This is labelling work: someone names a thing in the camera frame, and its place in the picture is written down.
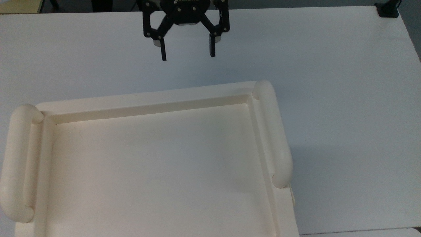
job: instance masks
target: black clamp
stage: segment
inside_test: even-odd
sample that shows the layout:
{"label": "black clamp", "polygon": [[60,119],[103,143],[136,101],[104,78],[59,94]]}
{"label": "black clamp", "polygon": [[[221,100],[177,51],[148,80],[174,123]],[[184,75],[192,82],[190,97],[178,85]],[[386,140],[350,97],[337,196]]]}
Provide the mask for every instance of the black clamp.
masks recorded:
{"label": "black clamp", "polygon": [[397,18],[399,16],[397,8],[401,1],[402,0],[390,0],[387,3],[375,3],[374,5],[377,8],[378,16],[382,18]]}

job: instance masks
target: dark floor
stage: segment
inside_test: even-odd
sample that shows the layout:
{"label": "dark floor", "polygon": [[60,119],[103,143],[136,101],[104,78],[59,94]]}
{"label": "dark floor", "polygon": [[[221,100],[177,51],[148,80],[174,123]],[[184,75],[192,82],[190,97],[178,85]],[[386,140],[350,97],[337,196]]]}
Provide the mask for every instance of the dark floor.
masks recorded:
{"label": "dark floor", "polygon": [[[114,0],[113,11],[130,11],[136,0]],[[41,13],[92,12],[91,0],[57,0],[60,8],[53,10],[49,0],[45,0]],[[230,0],[231,9],[242,8],[293,8],[324,6],[360,6],[384,3],[386,0]],[[421,0],[402,0],[399,12],[406,29],[421,58]]]}

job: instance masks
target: white table surface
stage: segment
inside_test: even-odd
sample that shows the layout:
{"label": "white table surface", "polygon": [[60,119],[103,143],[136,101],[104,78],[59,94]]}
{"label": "white table surface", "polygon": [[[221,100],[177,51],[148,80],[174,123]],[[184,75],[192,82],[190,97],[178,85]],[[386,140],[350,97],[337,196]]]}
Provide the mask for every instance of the white table surface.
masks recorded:
{"label": "white table surface", "polygon": [[[363,6],[230,20],[215,58],[202,25],[174,26],[162,62],[140,12],[0,16],[0,161],[22,103],[269,79],[300,234],[421,226],[421,63],[402,19]],[[0,236],[12,236],[0,214]]]}

